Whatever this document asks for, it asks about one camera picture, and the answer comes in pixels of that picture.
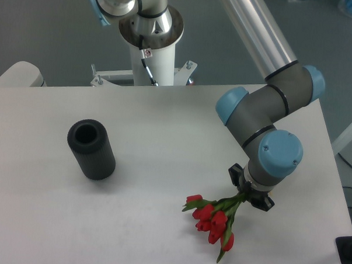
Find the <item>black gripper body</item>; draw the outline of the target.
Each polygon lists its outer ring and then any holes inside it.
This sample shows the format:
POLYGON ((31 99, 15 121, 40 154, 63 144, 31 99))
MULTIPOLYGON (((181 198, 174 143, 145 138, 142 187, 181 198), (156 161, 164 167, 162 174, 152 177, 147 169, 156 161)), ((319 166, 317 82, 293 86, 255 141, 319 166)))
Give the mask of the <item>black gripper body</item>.
POLYGON ((250 199, 261 200, 267 197, 267 192, 255 190, 254 188, 252 188, 252 183, 249 181, 246 181, 244 178, 241 178, 240 180, 239 191, 241 193, 244 193, 249 200, 250 199))

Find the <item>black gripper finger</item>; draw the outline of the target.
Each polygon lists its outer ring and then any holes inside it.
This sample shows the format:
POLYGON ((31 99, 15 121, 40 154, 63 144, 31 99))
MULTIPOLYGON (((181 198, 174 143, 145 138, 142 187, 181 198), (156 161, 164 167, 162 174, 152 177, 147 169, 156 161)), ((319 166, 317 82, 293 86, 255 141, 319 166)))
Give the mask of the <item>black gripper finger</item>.
POLYGON ((243 173, 243 168, 239 164, 233 164, 229 169, 229 175, 231 178, 231 182, 235 187, 242 187, 245 179, 244 179, 244 173, 243 173))
POLYGON ((274 202, 267 194, 252 196, 248 201, 254 208, 260 209, 261 211, 269 211, 274 206, 274 202))

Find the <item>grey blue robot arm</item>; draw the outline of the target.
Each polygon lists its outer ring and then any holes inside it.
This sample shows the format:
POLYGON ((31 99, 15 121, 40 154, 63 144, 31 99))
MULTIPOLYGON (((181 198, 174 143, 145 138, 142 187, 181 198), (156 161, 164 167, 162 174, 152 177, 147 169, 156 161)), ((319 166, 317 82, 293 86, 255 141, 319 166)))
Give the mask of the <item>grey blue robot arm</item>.
MULTIPOLYGON (((275 123, 308 106, 325 91, 325 80, 313 66, 301 65, 263 0, 220 0, 262 74, 265 86, 250 93, 233 88, 215 106, 224 126, 249 157, 229 175, 239 193, 255 208, 270 210, 269 192, 295 171, 303 147, 275 123)), ((189 66, 174 69, 175 45, 184 23, 168 0, 90 0, 102 25, 118 21, 130 46, 136 86, 173 86, 187 82, 189 66)))

